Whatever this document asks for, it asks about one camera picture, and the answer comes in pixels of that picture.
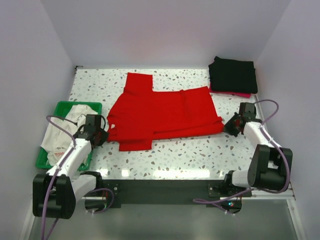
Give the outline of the pink folded t shirt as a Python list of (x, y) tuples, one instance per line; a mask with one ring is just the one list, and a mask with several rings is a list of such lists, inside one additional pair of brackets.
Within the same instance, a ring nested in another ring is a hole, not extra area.
[(242, 97), (242, 98), (247, 98), (247, 99), (249, 99), (251, 97), (250, 93), (239, 93), (239, 92), (229, 92), (229, 91), (214, 91), (214, 90), (212, 90), (211, 85), (209, 86), (209, 91), (211, 93), (214, 93), (214, 94), (234, 95), (234, 96), (237, 96), (237, 97)]

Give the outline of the aluminium frame rail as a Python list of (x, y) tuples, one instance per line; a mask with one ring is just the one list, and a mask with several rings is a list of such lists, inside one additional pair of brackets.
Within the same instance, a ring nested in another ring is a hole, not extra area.
[(251, 196), (245, 196), (244, 194), (240, 197), (231, 198), (232, 201), (235, 200), (295, 200), (295, 194), (291, 184), (289, 184), (289, 188), (278, 194), (268, 193), (262, 190), (253, 190), (251, 192)]

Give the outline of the red t shirt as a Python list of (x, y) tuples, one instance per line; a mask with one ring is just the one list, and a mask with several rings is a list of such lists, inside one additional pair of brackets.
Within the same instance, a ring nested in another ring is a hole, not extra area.
[(117, 142), (123, 152), (150, 150), (154, 140), (207, 136), (224, 130), (206, 86), (154, 91), (152, 75), (132, 72), (127, 74), (123, 93), (107, 121), (108, 142)]

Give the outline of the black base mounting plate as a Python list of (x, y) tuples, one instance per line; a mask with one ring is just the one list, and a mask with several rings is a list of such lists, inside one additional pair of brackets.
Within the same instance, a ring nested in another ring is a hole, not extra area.
[(96, 192), (85, 195), (101, 199), (105, 207), (122, 205), (192, 205), (216, 207), (227, 213), (242, 208), (241, 198), (251, 190), (224, 180), (104, 180)]

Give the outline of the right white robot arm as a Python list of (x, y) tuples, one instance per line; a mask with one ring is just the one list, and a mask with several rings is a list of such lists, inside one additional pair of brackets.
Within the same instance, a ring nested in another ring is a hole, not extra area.
[(278, 144), (265, 128), (266, 120), (257, 118), (254, 103), (242, 102), (239, 111), (224, 125), (234, 137), (245, 136), (255, 147), (247, 170), (231, 170), (223, 180), (223, 192), (230, 197), (241, 189), (257, 189), (267, 193), (285, 192), (290, 184), (293, 152)]

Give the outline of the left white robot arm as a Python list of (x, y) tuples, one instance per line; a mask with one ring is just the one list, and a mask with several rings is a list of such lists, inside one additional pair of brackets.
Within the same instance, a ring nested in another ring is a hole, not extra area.
[(85, 171), (74, 179), (83, 160), (95, 147), (108, 139), (106, 119), (88, 114), (85, 123), (71, 135), (71, 143), (61, 159), (46, 173), (37, 174), (32, 183), (32, 213), (35, 217), (69, 219), (77, 202), (90, 193), (99, 196), (104, 190), (102, 176)]

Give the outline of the black folded t shirt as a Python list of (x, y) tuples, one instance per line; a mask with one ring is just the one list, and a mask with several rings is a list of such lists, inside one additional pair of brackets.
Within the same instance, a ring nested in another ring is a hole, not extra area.
[(257, 94), (258, 84), (253, 61), (216, 56), (208, 66), (210, 89), (214, 92)]

